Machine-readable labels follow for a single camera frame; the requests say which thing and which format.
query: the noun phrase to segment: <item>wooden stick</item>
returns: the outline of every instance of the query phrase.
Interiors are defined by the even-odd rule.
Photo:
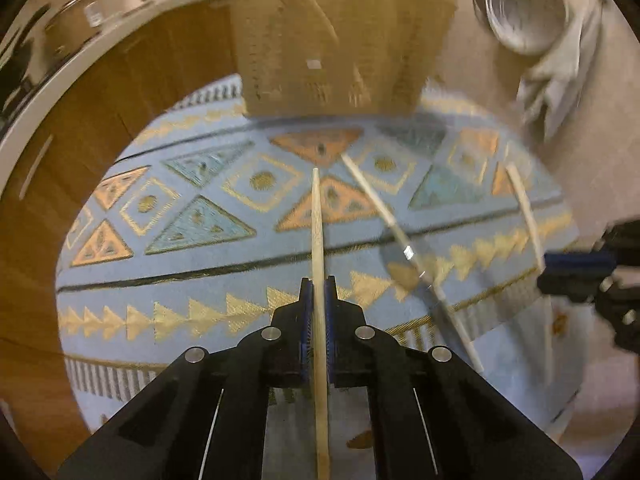
[[[506,169],[507,176],[511,181],[516,199],[518,200],[520,211],[524,216],[527,230],[529,231],[529,238],[531,240],[531,244],[533,245],[533,253],[536,257],[536,266],[538,267],[538,272],[543,272],[545,270],[545,259],[543,256],[544,251],[542,249],[542,243],[540,242],[540,235],[538,234],[538,224],[536,223],[536,219],[534,218],[533,212],[531,211],[531,203],[529,202],[529,197],[527,197],[527,191],[525,190],[524,183],[522,182],[520,172],[518,172],[518,168],[516,168],[516,165],[513,163],[507,164]],[[549,386],[554,378],[554,347],[552,340],[554,313],[553,306],[551,305],[551,296],[545,296],[543,298],[543,301],[545,317],[545,384]]]
[[[376,191],[371,187],[369,181],[367,181],[366,177],[360,171],[360,168],[357,167],[356,163],[351,160],[351,157],[346,154],[342,154],[342,161],[347,169],[350,171],[351,175],[356,179],[357,183],[360,184],[360,187],[364,191],[364,193],[369,197],[369,200],[373,203],[380,218],[384,221],[386,226],[391,230],[396,241],[402,247],[402,252],[406,259],[411,263],[420,279],[431,288],[437,300],[442,304],[442,307],[450,320],[453,327],[458,332],[458,336],[460,341],[462,341],[462,345],[465,348],[466,353],[469,355],[471,359],[471,363],[474,366],[475,370],[478,373],[482,373],[484,371],[484,367],[482,366],[482,361],[480,360],[480,356],[476,349],[474,348],[474,344],[471,342],[468,333],[466,332],[465,326],[460,322],[460,320],[450,311],[449,305],[447,304],[447,298],[444,295],[444,290],[442,290],[441,286],[437,283],[433,282],[433,276],[428,271],[428,268],[424,265],[422,261],[422,257],[420,254],[415,254],[414,250],[411,247],[411,243],[409,238],[402,231],[401,227],[398,225],[398,221],[396,217],[393,216],[391,211],[386,207],[385,203],[382,202],[382,199],[376,193]]]
[[[316,459],[318,480],[329,480],[329,412],[326,369],[326,319],[324,314],[324,241],[320,172],[314,168],[311,185],[311,280],[314,284],[314,403],[316,409]]]

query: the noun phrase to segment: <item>silver screw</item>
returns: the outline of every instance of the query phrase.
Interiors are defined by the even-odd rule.
[[[262,339],[266,339],[267,341],[276,341],[282,335],[280,329],[276,326],[268,326],[261,332]]]
[[[370,326],[359,326],[356,329],[356,337],[358,339],[371,339],[376,335],[376,331],[373,330]]]
[[[438,346],[431,351],[431,357],[441,363],[446,363],[451,359],[451,350],[446,346]]]
[[[623,317],[622,317],[622,323],[624,323],[625,325],[631,325],[636,321],[636,318],[638,317],[638,314],[636,314],[635,310],[629,310]]]
[[[194,346],[184,353],[184,358],[190,363],[197,363],[204,359],[204,350]]]
[[[610,276],[607,276],[604,280],[602,280],[602,283],[600,283],[600,290],[602,292],[607,292],[611,288],[611,285],[613,285],[613,280]]]

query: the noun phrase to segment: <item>wooden chopstick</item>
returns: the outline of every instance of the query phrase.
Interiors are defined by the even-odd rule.
[[[311,280],[314,284],[313,366],[316,410],[316,460],[318,480],[329,480],[329,411],[327,396],[326,319],[324,312],[324,241],[320,172],[314,168],[311,185]]]
[[[515,164],[507,164],[506,167],[507,176],[513,186],[514,194],[518,200],[520,211],[524,216],[527,230],[529,231],[529,238],[533,245],[533,253],[536,257],[536,267],[538,272],[545,270],[544,251],[542,249],[542,243],[540,242],[540,234],[538,233],[538,224],[531,211],[531,202],[527,196],[524,183],[520,177],[520,172]],[[551,384],[554,378],[554,348],[552,340],[552,328],[554,323],[553,306],[551,305],[551,296],[545,296],[544,299],[544,317],[545,317],[545,384],[548,386]]]
[[[466,353],[471,359],[471,363],[474,366],[475,370],[478,373],[482,373],[484,371],[484,367],[482,366],[482,361],[480,360],[480,356],[478,352],[474,348],[474,344],[469,338],[468,333],[466,332],[465,326],[460,322],[460,320],[450,311],[449,305],[447,304],[447,298],[444,294],[444,290],[442,290],[441,286],[437,283],[433,282],[433,276],[428,271],[427,267],[424,265],[422,261],[422,257],[420,254],[413,254],[413,250],[411,249],[411,243],[409,242],[409,238],[405,234],[404,231],[398,225],[398,221],[396,217],[393,216],[391,211],[386,207],[385,203],[382,202],[382,199],[376,193],[376,191],[371,187],[369,181],[367,181],[366,177],[360,171],[360,168],[356,165],[356,163],[351,160],[351,157],[346,154],[342,154],[342,161],[347,169],[350,171],[351,175],[356,179],[357,183],[360,184],[360,187],[364,191],[364,193],[369,197],[373,205],[375,206],[380,218],[384,221],[386,226],[391,230],[396,241],[402,247],[402,251],[404,255],[407,257],[407,260],[414,266],[416,272],[418,272],[418,276],[420,279],[433,291],[437,300],[442,304],[444,312],[447,315],[447,318],[452,323],[453,327],[458,332],[458,336],[460,341],[462,341],[462,345],[465,348]]]

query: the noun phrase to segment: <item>round table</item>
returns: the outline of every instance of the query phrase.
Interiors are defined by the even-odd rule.
[[[234,346],[297,300],[310,275],[315,166],[326,274],[338,296],[403,345],[444,343],[341,153],[430,254],[489,383],[544,430],[567,409],[582,382],[591,314],[555,302],[555,375],[545,386],[535,260],[505,165],[524,179],[545,249],[567,247],[577,228],[561,189],[504,126],[464,96],[430,87],[411,117],[247,118],[232,76],[143,130],[66,238],[60,339],[92,430],[185,348]],[[345,445],[369,427],[366,395],[332,390],[330,398],[332,452],[344,466],[334,472],[368,478],[372,450]],[[302,423],[309,402],[299,391],[272,392],[265,474],[280,471],[292,449],[309,452],[312,467]]]

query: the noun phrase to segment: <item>beige floor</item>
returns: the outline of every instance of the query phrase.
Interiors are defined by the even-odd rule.
[[[569,0],[574,9],[585,0]],[[476,20],[471,0],[458,10],[438,64],[445,86],[464,91],[521,132],[562,185],[584,235],[613,220],[640,215],[640,44],[615,4],[603,13],[599,50],[579,108],[548,144],[519,127],[513,108],[520,75],[534,59],[506,50]],[[628,430],[639,398],[635,357],[611,344],[597,322],[577,410],[561,444],[586,478]]]

